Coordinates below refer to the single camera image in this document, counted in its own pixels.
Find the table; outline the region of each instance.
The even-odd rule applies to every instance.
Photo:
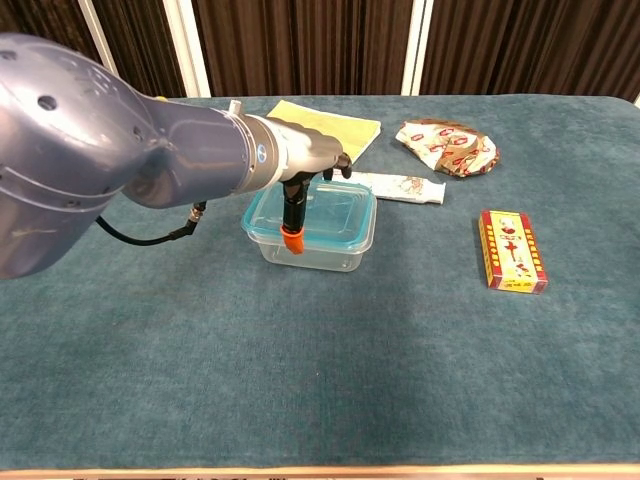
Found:
[[[638,478],[640,110],[287,99],[381,120],[355,169],[446,182],[444,204],[380,200],[348,274],[265,262],[240,228],[244,194],[211,202],[188,239],[142,249],[92,227],[51,269],[3,281],[0,478]],[[261,115],[278,100],[243,99]],[[501,164],[463,180],[430,171],[394,139],[427,116],[485,132]],[[529,214],[542,295],[487,288],[483,209]],[[119,198],[105,217],[153,237],[187,210]]]

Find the small cardboard box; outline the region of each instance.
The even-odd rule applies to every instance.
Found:
[[[485,210],[478,225],[489,288],[542,293],[549,281],[529,217]]]

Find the candy bar wrapper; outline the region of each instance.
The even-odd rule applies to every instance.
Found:
[[[353,172],[349,179],[334,170],[338,182],[358,183],[371,189],[377,198],[409,203],[439,203],[444,201],[446,184],[432,183],[426,178],[381,173]]]
[[[408,120],[396,139],[432,170],[455,177],[487,173],[500,160],[500,151],[488,136],[448,120]]]

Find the brown curtain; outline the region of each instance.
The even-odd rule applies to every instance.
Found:
[[[0,32],[43,37],[101,63],[77,0],[0,0]]]
[[[422,94],[640,93],[640,0],[436,0]]]
[[[212,94],[399,94],[412,0],[193,0]]]
[[[147,95],[184,97],[162,0],[94,0],[123,80]]]

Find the plastic container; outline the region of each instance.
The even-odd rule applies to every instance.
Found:
[[[307,193],[304,253],[284,245],[280,226],[284,194],[276,183],[258,192],[242,218],[242,228],[265,260],[296,267],[350,272],[373,243],[376,197],[363,185],[314,179]]]

